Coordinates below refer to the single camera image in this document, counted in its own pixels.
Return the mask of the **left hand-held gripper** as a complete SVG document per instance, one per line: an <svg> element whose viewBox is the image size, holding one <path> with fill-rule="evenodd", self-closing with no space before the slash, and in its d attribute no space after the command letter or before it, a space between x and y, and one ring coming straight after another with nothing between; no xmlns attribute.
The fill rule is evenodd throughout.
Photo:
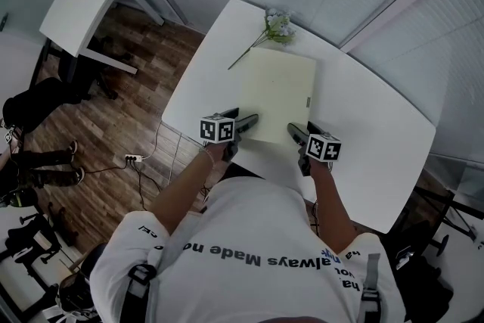
<svg viewBox="0 0 484 323"><path fill-rule="evenodd" d="M238 115L239 108L236 107L200 118L200 138L206 144L224 144L222 160L227 163L231 162L238 152L241 141L239 133L247 132L259 121L259 115L256 113L236 120Z"/></svg>

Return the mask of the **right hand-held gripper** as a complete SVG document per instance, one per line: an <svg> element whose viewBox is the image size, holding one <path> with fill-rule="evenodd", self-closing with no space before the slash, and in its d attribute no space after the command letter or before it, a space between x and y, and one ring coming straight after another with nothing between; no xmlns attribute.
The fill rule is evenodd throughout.
<svg viewBox="0 0 484 323"><path fill-rule="evenodd" d="M330 165L337 162L342 146L341 140L326 133L312 121L307 122L306 128L298 123L287 124L287 132L300 146L298 165L303 176L310 175L311 159Z"/></svg>

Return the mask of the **small white side table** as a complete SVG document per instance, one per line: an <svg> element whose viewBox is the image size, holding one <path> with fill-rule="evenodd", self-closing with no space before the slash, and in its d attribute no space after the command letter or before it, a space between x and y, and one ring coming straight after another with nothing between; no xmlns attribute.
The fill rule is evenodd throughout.
<svg viewBox="0 0 484 323"><path fill-rule="evenodd" d="M146 0L134 0L152 20L164 20ZM127 73L138 69L88 47L101 20L114 0L54 0L39 31L74 57L84 56Z"/></svg>

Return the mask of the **person's dark trousers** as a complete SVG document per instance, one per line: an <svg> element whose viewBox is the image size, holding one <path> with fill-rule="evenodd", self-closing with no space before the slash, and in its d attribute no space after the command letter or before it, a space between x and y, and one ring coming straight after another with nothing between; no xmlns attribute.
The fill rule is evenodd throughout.
<svg viewBox="0 0 484 323"><path fill-rule="evenodd" d="M249 171L248 169L243 168L242 166L236 163L230 163L225 170L224 174L220 178L220 182L226 179L236 178L236 177L253 177L253 178L261 178L261 176Z"/></svg>

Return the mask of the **white desk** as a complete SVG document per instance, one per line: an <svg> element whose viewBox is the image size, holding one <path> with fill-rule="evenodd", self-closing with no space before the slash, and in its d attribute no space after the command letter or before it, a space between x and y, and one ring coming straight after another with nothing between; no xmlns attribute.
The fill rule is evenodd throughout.
<svg viewBox="0 0 484 323"><path fill-rule="evenodd" d="M228 67L261 34L264 15L241 0L228 2L176 86L163 112L165 124L199 140L201 117L238 107L239 83ZM435 126L367 67L304 29L288 46L266 42L258 48L317 62L308 121L341 140L332 173L350 218L388 232L424 167ZM245 133L234 161L314 200L314 183L299 171L298 158L290 136L273 144Z"/></svg>

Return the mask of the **artificial flower sprig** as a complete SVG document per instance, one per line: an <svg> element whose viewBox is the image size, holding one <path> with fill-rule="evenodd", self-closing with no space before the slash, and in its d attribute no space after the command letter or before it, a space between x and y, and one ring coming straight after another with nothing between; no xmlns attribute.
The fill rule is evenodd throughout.
<svg viewBox="0 0 484 323"><path fill-rule="evenodd" d="M229 67L234 67L251 49L260 46L265 42L276 42L281 45L289 45L293 42L296 30L290 25L291 13L281 11L276 8L265 10L264 24L265 28L259 37L249 46Z"/></svg>

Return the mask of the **person's right forearm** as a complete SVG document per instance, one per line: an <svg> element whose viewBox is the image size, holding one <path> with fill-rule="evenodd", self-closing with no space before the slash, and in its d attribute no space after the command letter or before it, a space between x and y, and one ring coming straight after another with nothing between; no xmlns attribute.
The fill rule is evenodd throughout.
<svg viewBox="0 0 484 323"><path fill-rule="evenodd" d="M357 232L327 164L311 159L310 175L315 183L320 238L333 252L339 254L356 239Z"/></svg>

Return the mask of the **black frame table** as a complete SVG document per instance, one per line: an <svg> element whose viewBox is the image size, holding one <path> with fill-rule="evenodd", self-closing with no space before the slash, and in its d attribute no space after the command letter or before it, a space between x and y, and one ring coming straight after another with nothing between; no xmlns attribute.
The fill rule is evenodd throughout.
<svg viewBox="0 0 484 323"><path fill-rule="evenodd" d="M429 191L425 188L415 186L413 192L422 198L431 208L433 208L438 213L438 221L436 229L439 228L440 224L445 224L448 227L460 232L462 235L471 239L471 241L477 245L484 246L484 233L478 232L478 230L471 226L467 220L463 217L464 214L478 219L479 221L484 221L484 212L474 209L466 204L457 202L455 200L455 194L447 190L446 195L441 195ZM451 221L447 216L449 210L452 210L458 218L464 223L466 228L458 226L454 221Z"/></svg>

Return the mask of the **black equipment stand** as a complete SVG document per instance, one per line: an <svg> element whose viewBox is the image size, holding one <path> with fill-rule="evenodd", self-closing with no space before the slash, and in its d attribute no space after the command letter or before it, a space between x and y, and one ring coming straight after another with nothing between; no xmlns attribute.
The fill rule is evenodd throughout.
<svg viewBox="0 0 484 323"><path fill-rule="evenodd" d="M77 239L63 207L0 208L0 262L24 266L28 275L47 284L71 274L70 267L81 258Z"/></svg>

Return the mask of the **black backpack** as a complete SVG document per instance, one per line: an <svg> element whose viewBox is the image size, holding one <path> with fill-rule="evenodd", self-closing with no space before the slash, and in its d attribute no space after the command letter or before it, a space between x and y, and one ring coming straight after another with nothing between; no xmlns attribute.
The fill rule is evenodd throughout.
<svg viewBox="0 0 484 323"><path fill-rule="evenodd" d="M439 280L440 268L418 256L394 275L405 306L405 322L437 323L446 314L454 292Z"/></svg>

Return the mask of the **person's left forearm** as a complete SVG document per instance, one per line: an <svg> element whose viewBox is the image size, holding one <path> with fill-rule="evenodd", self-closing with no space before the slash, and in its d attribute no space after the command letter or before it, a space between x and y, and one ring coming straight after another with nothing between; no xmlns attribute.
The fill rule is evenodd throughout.
<svg viewBox="0 0 484 323"><path fill-rule="evenodd" d="M224 144L209 144L181 174L154 199L149 211L172 234L187 215L215 165L222 160Z"/></svg>

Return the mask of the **black swivel chair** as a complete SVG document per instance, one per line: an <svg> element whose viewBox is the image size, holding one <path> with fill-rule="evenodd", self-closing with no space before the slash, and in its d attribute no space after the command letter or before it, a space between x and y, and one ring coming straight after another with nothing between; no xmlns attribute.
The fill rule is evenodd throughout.
<svg viewBox="0 0 484 323"><path fill-rule="evenodd" d="M394 271L401 270L411 261L415 261L430 245L437 249L440 256L447 246L449 235L441 241L435 240L433 231L428 221L414 224L404 231L389 233L383 240L390 265Z"/></svg>

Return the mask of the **person's white printed T-shirt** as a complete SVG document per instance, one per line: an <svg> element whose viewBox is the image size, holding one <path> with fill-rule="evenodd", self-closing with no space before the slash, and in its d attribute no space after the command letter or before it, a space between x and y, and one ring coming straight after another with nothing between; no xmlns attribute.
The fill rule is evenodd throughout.
<svg viewBox="0 0 484 323"><path fill-rule="evenodd" d="M309 227L295 191L263 179L226 179L206 211L169 234L153 213L128 213L91 276L95 308L119 323L129 270L158 270L146 313L132 323L257 323L314 317L357 323L377 293L381 323L403 323L405 307L380 239L360 234L336 254Z"/></svg>

